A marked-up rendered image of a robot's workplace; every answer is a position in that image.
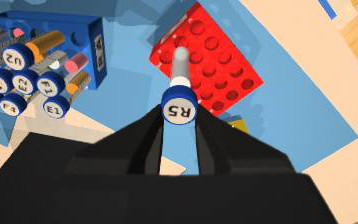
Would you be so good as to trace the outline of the light blue mat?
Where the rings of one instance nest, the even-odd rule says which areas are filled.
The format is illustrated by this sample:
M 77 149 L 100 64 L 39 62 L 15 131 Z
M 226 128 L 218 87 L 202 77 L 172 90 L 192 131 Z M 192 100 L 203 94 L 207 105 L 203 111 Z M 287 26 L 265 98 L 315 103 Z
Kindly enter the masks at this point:
M 243 119 L 251 136 L 287 154 L 303 172 L 358 139 L 323 92 L 239 0 L 0 0 L 17 10 L 102 17 L 107 76 L 70 108 L 117 131 L 158 104 L 169 78 L 148 59 L 157 42 L 198 1 L 264 82 L 217 116 Z M 164 119 L 162 157 L 199 174 L 195 119 Z

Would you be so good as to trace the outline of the blue tube rack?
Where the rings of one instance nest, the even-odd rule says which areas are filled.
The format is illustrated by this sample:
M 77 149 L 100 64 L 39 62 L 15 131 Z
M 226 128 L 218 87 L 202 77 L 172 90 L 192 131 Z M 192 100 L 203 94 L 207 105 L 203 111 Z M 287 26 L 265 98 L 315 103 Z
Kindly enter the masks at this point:
M 2 12 L 0 16 L 1 29 L 6 33 L 19 28 L 25 34 L 25 41 L 36 37 L 35 29 L 39 35 L 60 31 L 65 41 L 47 53 L 60 50 L 67 53 L 69 59 L 77 53 L 85 54 L 88 64 L 81 71 L 91 76 L 85 89 L 97 90 L 107 76 L 102 17 L 17 10 Z

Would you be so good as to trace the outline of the orange tube with blue cap labelled u2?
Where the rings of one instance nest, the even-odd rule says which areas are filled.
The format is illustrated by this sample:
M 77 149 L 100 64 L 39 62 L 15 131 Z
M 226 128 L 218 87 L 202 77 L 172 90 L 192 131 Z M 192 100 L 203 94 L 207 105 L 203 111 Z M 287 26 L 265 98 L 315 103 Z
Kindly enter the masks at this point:
M 34 64 L 35 58 L 64 41 L 65 37 L 60 31 L 48 31 L 23 43 L 14 43 L 5 47 L 2 58 L 11 69 L 24 71 Z

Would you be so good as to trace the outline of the red rack with round wells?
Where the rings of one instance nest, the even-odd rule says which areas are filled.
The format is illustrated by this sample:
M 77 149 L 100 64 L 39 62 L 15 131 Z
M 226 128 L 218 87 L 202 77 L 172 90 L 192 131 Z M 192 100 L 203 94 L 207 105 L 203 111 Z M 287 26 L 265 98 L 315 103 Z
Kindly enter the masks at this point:
M 264 83 L 198 1 L 150 54 L 149 61 L 169 79 L 173 51 L 179 46 L 189 51 L 191 89 L 197 94 L 198 104 L 216 117 Z

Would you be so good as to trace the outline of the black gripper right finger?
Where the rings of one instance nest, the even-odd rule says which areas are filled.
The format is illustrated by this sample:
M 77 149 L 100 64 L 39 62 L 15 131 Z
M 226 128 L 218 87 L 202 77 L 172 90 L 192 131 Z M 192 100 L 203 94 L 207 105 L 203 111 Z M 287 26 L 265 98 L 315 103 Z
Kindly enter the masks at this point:
M 287 154 L 217 118 L 201 104 L 195 138 L 199 174 L 297 173 Z

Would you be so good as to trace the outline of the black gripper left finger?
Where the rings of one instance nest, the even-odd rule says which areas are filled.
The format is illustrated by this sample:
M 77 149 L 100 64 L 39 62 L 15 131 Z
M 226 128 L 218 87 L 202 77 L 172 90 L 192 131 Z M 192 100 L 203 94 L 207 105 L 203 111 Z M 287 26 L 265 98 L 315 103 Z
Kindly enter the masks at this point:
M 64 172 L 82 170 L 160 174 L 164 133 L 160 105 L 137 121 L 74 153 Z

